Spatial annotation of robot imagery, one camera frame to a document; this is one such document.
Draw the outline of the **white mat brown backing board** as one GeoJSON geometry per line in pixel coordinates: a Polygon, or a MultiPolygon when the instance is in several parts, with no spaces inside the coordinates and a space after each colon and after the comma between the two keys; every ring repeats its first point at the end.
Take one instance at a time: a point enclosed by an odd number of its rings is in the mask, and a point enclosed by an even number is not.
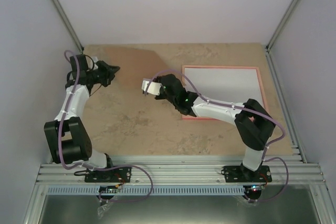
{"type": "Polygon", "coordinates": [[[140,89],[143,79],[151,79],[157,72],[166,70],[167,64],[151,50],[129,47],[107,47],[109,62],[119,66],[116,81],[124,89],[140,89]]]}

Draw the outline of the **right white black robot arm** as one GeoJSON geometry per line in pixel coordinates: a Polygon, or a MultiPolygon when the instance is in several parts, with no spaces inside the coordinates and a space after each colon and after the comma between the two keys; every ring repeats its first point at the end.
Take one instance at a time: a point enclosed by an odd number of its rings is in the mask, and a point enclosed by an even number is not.
{"type": "Polygon", "coordinates": [[[196,91],[187,91],[173,74],[156,77],[143,90],[155,95],[157,100],[169,101],[184,116],[216,119],[236,126],[246,145],[240,174],[248,182],[259,177],[264,150],[275,123],[258,101],[225,103],[210,100],[196,91]]]}

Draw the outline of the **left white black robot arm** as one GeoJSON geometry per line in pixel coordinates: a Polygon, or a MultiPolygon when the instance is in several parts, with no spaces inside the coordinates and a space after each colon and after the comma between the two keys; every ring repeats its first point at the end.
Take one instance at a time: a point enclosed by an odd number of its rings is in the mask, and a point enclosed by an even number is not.
{"type": "Polygon", "coordinates": [[[112,160],[108,154],[93,149],[81,118],[93,87],[108,87],[120,67],[85,54],[75,55],[70,50],[64,56],[71,65],[66,77],[65,100],[55,119],[44,125],[52,161],[66,170],[76,167],[96,170],[97,176],[108,182],[115,175],[112,160]]]}

